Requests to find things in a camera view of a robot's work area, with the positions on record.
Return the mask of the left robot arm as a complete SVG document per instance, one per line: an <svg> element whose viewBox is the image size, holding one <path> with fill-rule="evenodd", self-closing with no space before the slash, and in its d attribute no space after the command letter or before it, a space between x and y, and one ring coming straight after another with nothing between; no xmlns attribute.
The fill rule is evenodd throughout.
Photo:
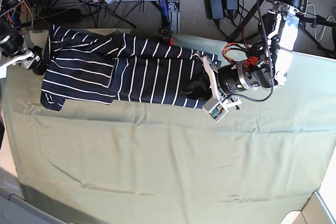
<svg viewBox="0 0 336 224"><path fill-rule="evenodd" d="M229 63L224 67L197 52L204 70L191 79L183 93L189 99L204 100L203 109L210 114L239 107L243 99L267 101L270 95L254 99L242 93L263 88L272 94L285 86L300 16L306 14L307 5L308 0L257 0L259 40L252 46L228 42L222 50Z"/></svg>

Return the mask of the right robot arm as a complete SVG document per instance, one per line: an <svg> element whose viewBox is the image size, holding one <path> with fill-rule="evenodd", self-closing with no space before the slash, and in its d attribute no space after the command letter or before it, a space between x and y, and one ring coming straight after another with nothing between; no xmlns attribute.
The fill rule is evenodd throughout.
<svg viewBox="0 0 336 224"><path fill-rule="evenodd" d="M9 66L19 65L27 70L33 71L36 75L45 73L47 65L42 59L42 48L24 47L24 36L15 27L13 16L20 14L21 6L26 9L31 18L29 27L34 24L32 10L27 4L27 0L1 0L1 56L7 58L6 62L1 62L1 78L6 78Z"/></svg>

